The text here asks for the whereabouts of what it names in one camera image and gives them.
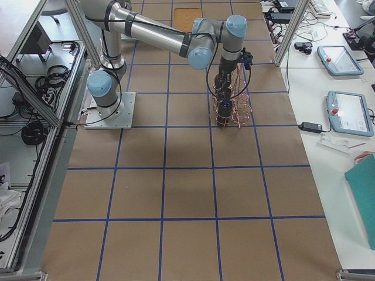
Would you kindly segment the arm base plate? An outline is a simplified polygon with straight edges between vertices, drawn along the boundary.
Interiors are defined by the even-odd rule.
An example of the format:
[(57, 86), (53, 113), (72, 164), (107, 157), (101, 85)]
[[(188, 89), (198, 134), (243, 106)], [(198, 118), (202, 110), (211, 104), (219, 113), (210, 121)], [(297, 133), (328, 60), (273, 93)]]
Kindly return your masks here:
[(87, 129), (131, 129), (136, 99), (136, 92), (117, 92), (118, 102), (108, 108), (98, 107), (91, 99), (85, 121)]

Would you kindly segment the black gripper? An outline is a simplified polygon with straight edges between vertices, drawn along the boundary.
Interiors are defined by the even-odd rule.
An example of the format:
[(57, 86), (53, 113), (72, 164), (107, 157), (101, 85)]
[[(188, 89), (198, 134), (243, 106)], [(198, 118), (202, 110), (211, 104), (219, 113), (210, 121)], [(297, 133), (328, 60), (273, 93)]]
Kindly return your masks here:
[(215, 87), (225, 88), (231, 85), (232, 72), (237, 68), (239, 59), (227, 60), (224, 57), (220, 58), (219, 72), (215, 76)]

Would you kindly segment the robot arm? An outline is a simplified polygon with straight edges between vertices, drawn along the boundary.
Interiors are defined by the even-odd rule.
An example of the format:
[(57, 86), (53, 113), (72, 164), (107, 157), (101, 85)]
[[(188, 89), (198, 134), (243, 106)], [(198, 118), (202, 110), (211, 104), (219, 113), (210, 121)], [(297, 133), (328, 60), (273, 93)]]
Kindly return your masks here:
[(109, 63), (120, 56), (117, 47), (121, 35), (176, 53), (198, 70), (210, 66), (214, 48), (222, 44), (213, 96), (217, 114), (230, 117), (234, 99), (229, 92), (232, 72), (239, 63), (249, 65), (252, 58), (243, 48), (247, 31), (245, 17), (231, 15), (225, 21), (198, 18), (192, 32), (182, 32), (131, 11), (118, 1), (81, 1), (80, 5), (85, 17), (101, 28), (104, 60)]

